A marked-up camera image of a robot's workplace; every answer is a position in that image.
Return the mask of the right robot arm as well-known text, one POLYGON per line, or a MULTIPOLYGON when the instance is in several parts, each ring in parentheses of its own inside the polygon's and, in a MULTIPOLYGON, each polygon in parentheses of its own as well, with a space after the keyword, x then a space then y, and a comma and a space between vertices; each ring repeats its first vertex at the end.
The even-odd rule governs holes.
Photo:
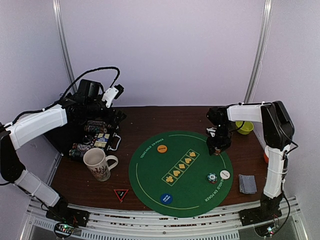
POLYGON ((257 122, 262 124, 264 141, 268 151, 267 178, 260 198, 260 206, 239 212, 243 225, 260 223, 281 217, 280 202, 284 194, 284 182, 288 172, 288 155, 295 132, 292 120, 282 101, 262 103, 238 103, 211 107, 206 117, 213 124, 207 129, 206 144, 210 155, 218 155, 231 146, 233 122, 257 122))

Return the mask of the blue playing card deck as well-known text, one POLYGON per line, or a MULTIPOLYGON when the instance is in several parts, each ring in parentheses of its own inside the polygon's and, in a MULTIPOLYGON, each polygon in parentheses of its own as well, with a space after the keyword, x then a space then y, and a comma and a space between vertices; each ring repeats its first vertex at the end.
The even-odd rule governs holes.
POLYGON ((254 175, 238 175, 239 191, 243 194, 255 194, 257 192, 257 185, 254 175))

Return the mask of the red poker chip stack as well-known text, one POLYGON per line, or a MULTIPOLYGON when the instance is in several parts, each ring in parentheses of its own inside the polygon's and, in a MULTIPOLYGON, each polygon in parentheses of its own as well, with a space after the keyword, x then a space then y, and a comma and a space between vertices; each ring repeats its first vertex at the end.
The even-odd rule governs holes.
POLYGON ((215 154, 219 154, 220 152, 221 152, 221 149, 218 149, 218 148, 215 149, 215 151, 214 151, 215 154))

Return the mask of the blue poker chip stack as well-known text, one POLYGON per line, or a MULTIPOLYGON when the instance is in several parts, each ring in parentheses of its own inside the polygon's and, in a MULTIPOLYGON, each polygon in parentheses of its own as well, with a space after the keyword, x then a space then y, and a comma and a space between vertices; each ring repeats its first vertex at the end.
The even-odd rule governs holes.
POLYGON ((207 180, 210 184, 215 184, 218 181, 218 177, 215 173, 209 173, 207 175, 207 180))

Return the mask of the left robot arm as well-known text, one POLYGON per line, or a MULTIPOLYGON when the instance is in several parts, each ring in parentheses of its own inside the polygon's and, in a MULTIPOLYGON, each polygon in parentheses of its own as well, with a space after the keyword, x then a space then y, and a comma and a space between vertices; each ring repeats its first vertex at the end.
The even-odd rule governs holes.
POLYGON ((67 200, 21 163, 17 150, 40 135, 62 154, 85 136, 92 121, 103 121, 115 133, 124 115, 112 108, 113 100, 122 93, 122 85, 104 89, 101 83, 82 79, 75 94, 69 93, 52 105, 35 111, 25 111, 0 127, 0 174, 8 183, 41 200, 61 222, 72 218, 67 200))

